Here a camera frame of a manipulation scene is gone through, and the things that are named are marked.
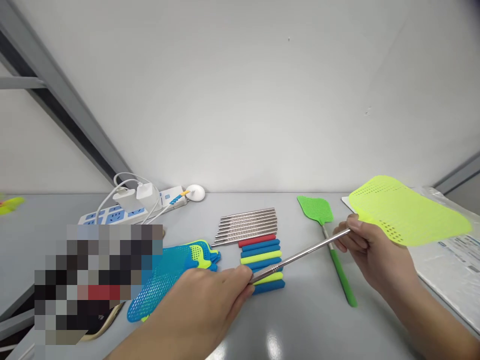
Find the metal rod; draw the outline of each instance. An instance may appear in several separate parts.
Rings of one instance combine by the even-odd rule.
[[[225,233],[228,233],[228,232],[231,232],[231,231],[238,231],[238,230],[242,230],[242,229],[251,229],[251,228],[260,227],[260,226],[263,226],[263,225],[272,225],[272,224],[276,224],[276,223],[277,223],[277,218],[272,219],[272,220],[267,220],[267,221],[260,221],[260,222],[256,222],[256,223],[241,224],[241,225],[238,225],[238,226],[232,226],[232,227],[218,229],[217,234],[222,235],[222,234],[225,234]]]
[[[284,266],[286,266],[290,263],[293,263],[295,260],[303,258],[305,255],[310,254],[310,253],[314,252],[315,250],[320,249],[321,247],[323,247],[327,244],[330,244],[331,242],[337,240],[338,238],[341,238],[342,236],[347,235],[349,232],[350,232],[350,229],[346,228],[345,230],[340,231],[338,234],[333,235],[332,237],[329,237],[329,238],[325,239],[324,241],[320,241],[318,244],[313,245],[309,248],[306,248],[305,250],[300,251],[299,253],[297,253],[293,256],[290,256],[286,260],[283,260],[283,261],[281,261],[279,263],[276,263],[274,265],[270,265],[270,266],[264,268],[263,270],[260,270],[260,271],[256,272],[255,274],[252,275],[249,284],[256,283],[257,281],[262,280],[262,279],[266,278],[267,276],[269,276],[273,273],[276,273],[280,268],[283,268]]]
[[[242,221],[242,222],[235,222],[235,223],[231,223],[231,224],[230,223],[222,223],[222,224],[218,224],[218,230],[223,231],[223,230],[228,230],[228,229],[231,229],[231,228],[241,228],[241,227],[244,227],[246,225],[269,222],[269,221],[272,221],[272,220],[277,221],[277,217],[275,215],[271,215],[269,217],[263,217],[263,218],[260,218],[260,219],[251,219],[251,220],[247,219],[247,220]]]
[[[251,214],[259,214],[259,213],[266,213],[266,212],[271,212],[275,211],[274,207],[270,207],[268,209],[262,209],[262,210],[255,210],[255,211],[248,211],[248,212],[241,212],[238,214],[233,214],[233,215],[228,215],[228,216],[222,216],[220,220],[226,220],[226,219],[231,219],[231,218],[238,218],[242,217],[244,215],[251,215]]]
[[[234,239],[231,239],[231,240],[216,242],[216,243],[213,243],[212,245],[210,245],[210,247],[216,248],[217,246],[236,244],[236,243],[239,243],[243,240],[259,238],[259,237],[266,236],[266,235],[275,235],[276,233],[277,233],[277,230],[275,230],[275,231],[265,231],[265,232],[259,233],[257,235],[242,236],[242,237],[234,238]]]
[[[243,222],[247,222],[247,221],[250,221],[250,220],[265,219],[265,218],[269,218],[269,217],[272,217],[272,216],[276,216],[275,211],[264,212],[264,213],[261,213],[261,214],[248,215],[247,217],[236,217],[232,220],[220,220],[220,225],[238,224],[238,223],[243,223]]]
[[[323,231],[323,236],[325,237],[325,239],[328,239],[329,238],[329,233],[327,232],[327,229],[325,228],[324,225],[320,225],[320,226],[321,226],[321,230]],[[334,246],[332,245],[331,242],[328,243],[328,248],[330,250],[334,249]]]
[[[222,238],[228,238],[228,237],[231,238],[234,235],[241,235],[241,234],[249,233],[249,232],[252,232],[252,231],[268,229],[268,228],[271,228],[271,227],[277,227],[277,222],[275,221],[275,223],[264,224],[264,225],[255,225],[255,226],[252,226],[250,228],[233,229],[233,230],[230,230],[226,233],[222,233],[222,234],[219,234],[219,235],[215,236],[215,239],[221,240]]]
[[[246,237],[246,236],[250,236],[250,238],[256,238],[256,237],[259,236],[257,234],[264,233],[264,232],[274,232],[274,231],[276,232],[277,230],[278,230],[277,225],[272,225],[270,227],[260,229],[260,230],[253,230],[253,231],[249,231],[249,232],[233,234],[231,236],[229,235],[227,237],[216,238],[214,240],[214,242],[215,243],[220,243],[220,242],[223,242],[223,241],[232,240],[232,239],[240,238],[240,237]]]

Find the yellow foam grip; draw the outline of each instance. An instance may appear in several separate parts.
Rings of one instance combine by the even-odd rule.
[[[282,252],[280,250],[277,251],[272,251],[272,252],[266,252],[263,254],[259,255],[254,255],[254,256],[249,256],[249,257],[242,257],[240,259],[240,264],[245,265],[245,264],[250,264],[250,263],[256,263],[262,260],[268,260],[268,259],[273,259],[273,258],[281,258],[282,257]]]
[[[284,274],[282,272],[274,272],[272,275],[268,275],[267,277],[263,278],[262,280],[258,280],[254,282],[253,285],[260,285],[263,283],[271,283],[272,281],[282,280],[284,278]]]

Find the foam grip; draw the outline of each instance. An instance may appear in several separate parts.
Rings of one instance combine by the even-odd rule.
[[[254,282],[253,285],[260,285],[260,284],[265,284],[265,283],[271,283],[274,281],[282,280],[284,278],[284,274],[281,272],[274,272],[272,275],[269,275],[267,277],[264,277],[261,280],[258,280],[257,282]]]
[[[244,247],[241,248],[243,252],[247,252],[250,250],[255,250],[255,249],[260,249],[260,248],[266,248],[272,245],[279,245],[280,240],[275,239],[275,240],[268,240],[268,241],[263,241],[263,242],[258,242],[256,244],[252,245],[245,245]]]
[[[260,255],[254,255],[254,256],[249,256],[249,257],[242,257],[240,259],[240,264],[245,265],[245,264],[250,264],[250,263],[256,263],[262,260],[268,260],[272,258],[279,258],[282,256],[282,252],[280,250],[277,251],[272,251],[272,252],[266,252]]]
[[[248,266],[253,271],[253,270],[256,270],[256,269],[266,268],[269,265],[278,264],[281,261],[282,261],[282,259],[280,257],[274,257],[274,258],[271,258],[271,259],[268,259],[268,260],[252,262],[252,263],[248,263],[248,264],[245,264],[245,265]]]
[[[271,253],[272,251],[277,251],[280,250],[280,245],[272,245],[272,246],[267,246],[267,247],[261,247],[258,249],[253,249],[250,251],[243,251],[240,254],[241,258],[248,258],[254,255],[260,255],[260,254],[265,254],[265,253]]]
[[[272,235],[265,235],[265,236],[260,236],[260,237],[254,237],[248,240],[242,240],[238,243],[239,248],[243,248],[245,245],[251,245],[251,244],[257,244],[257,243],[262,243],[264,241],[268,240],[274,240],[277,236],[275,234]]]
[[[285,281],[283,280],[265,282],[263,284],[255,286],[255,291],[253,292],[253,295],[258,295],[258,294],[266,293],[266,292],[277,290],[277,289],[283,289],[284,287],[285,287]]]

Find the blue foam grip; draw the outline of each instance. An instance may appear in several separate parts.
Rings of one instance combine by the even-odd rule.
[[[253,249],[250,251],[242,251],[240,256],[242,258],[248,258],[254,255],[260,255],[260,254],[265,254],[265,253],[271,253],[272,251],[277,251],[280,250],[280,245],[272,245],[272,246],[267,246],[267,247],[260,247],[258,249]]]
[[[266,292],[277,290],[277,289],[283,289],[284,287],[285,287],[285,281],[283,280],[264,282],[263,284],[255,285],[255,291],[253,292],[253,295],[258,295],[258,294],[266,293]]]
[[[280,240],[275,239],[275,240],[257,242],[256,244],[252,244],[252,245],[246,245],[246,246],[242,247],[241,249],[242,249],[243,252],[247,252],[247,251],[250,251],[250,250],[266,248],[266,247],[269,247],[269,246],[272,246],[272,245],[278,245],[278,244],[280,244]]]
[[[246,264],[245,266],[248,266],[250,269],[255,270],[255,269],[260,269],[260,268],[267,267],[268,265],[278,264],[281,261],[282,261],[282,259],[280,257],[274,257],[274,258],[267,259],[267,260],[251,262],[249,264]]]
[[[260,270],[265,269],[265,268],[266,268],[266,266],[264,266],[264,267],[259,267],[258,269],[252,270],[252,272],[256,273],[256,272],[259,272]],[[277,270],[277,272],[279,273],[279,272],[282,272],[283,270],[284,270],[284,268],[281,267],[281,268],[279,268],[279,269]]]

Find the hand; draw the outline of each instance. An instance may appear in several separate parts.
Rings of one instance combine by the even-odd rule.
[[[108,359],[204,360],[222,342],[255,290],[244,265],[222,272],[189,269],[148,320]]]
[[[351,214],[333,231],[334,234],[349,227],[352,231],[335,241],[337,248],[351,256],[372,288],[384,298],[399,296],[422,287],[414,262],[406,247],[392,242],[381,228],[359,221]]]

